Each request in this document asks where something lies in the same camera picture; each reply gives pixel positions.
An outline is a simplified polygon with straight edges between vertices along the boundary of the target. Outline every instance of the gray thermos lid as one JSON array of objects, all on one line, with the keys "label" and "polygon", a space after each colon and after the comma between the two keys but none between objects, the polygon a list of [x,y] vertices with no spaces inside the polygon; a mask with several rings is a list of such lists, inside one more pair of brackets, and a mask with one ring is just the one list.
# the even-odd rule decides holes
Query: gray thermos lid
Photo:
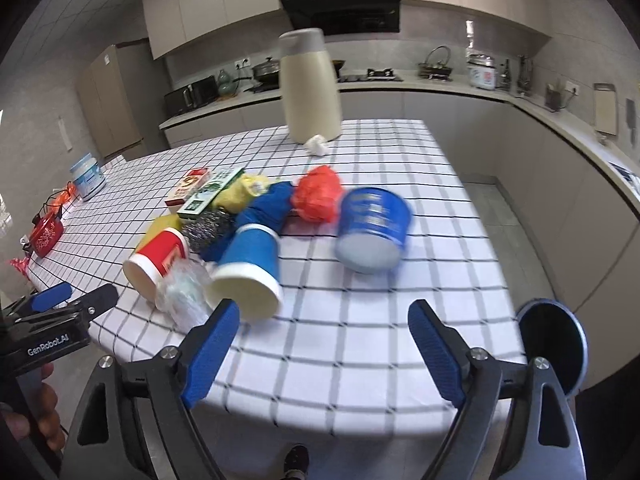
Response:
[{"label": "gray thermos lid", "polygon": [[319,28],[300,28],[300,30],[292,30],[281,35],[279,44],[280,58],[307,52],[322,52],[324,34]]}]

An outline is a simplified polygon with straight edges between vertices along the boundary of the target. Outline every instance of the rice cooker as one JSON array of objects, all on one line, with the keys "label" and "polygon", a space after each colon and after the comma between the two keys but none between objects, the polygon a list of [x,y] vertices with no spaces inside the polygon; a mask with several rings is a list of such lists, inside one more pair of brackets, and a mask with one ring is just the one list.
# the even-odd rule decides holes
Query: rice cooker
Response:
[{"label": "rice cooker", "polygon": [[466,65],[471,86],[495,90],[496,70],[493,57],[486,54],[471,54]]}]

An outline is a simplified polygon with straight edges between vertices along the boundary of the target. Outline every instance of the microwave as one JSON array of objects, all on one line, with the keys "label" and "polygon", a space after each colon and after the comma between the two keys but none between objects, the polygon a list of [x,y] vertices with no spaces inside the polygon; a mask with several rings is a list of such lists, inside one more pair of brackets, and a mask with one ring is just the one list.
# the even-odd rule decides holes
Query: microwave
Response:
[{"label": "microwave", "polygon": [[218,85],[214,76],[193,82],[164,96],[169,117],[208,105],[218,97]]}]

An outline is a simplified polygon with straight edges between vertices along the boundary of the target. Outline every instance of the wall outlet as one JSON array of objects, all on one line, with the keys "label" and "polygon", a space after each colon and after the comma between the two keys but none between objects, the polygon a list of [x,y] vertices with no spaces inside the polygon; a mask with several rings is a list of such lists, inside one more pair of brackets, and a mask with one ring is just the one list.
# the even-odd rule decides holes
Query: wall outlet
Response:
[{"label": "wall outlet", "polygon": [[236,70],[240,70],[241,68],[249,68],[251,66],[251,58],[243,57],[242,59],[236,60],[234,63]]},{"label": "wall outlet", "polygon": [[568,79],[564,82],[564,89],[569,92],[569,94],[572,94],[575,91],[576,95],[580,95],[580,86]]}]

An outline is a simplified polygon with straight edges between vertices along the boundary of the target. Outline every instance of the table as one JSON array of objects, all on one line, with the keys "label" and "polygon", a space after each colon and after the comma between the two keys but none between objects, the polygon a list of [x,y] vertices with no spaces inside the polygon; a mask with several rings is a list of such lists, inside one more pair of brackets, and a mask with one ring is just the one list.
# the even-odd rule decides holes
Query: table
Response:
[{"label": "table", "polygon": [[284,306],[242,323],[206,402],[278,426],[336,435],[442,434],[454,415],[441,399],[408,331],[407,310],[427,299],[469,346],[524,362],[500,265],[465,189],[422,121],[344,121],[323,158],[311,158],[265,128],[189,144],[105,167],[108,186],[64,216],[65,233],[28,269],[37,288],[61,280],[74,297],[113,282],[118,306],[90,334],[124,361],[148,358],[183,335],[141,298],[122,273],[163,199],[191,168],[242,165],[297,181],[330,164],[345,188],[381,186],[414,212],[404,261],[365,276],[334,257],[335,225],[292,217],[280,246]]}]

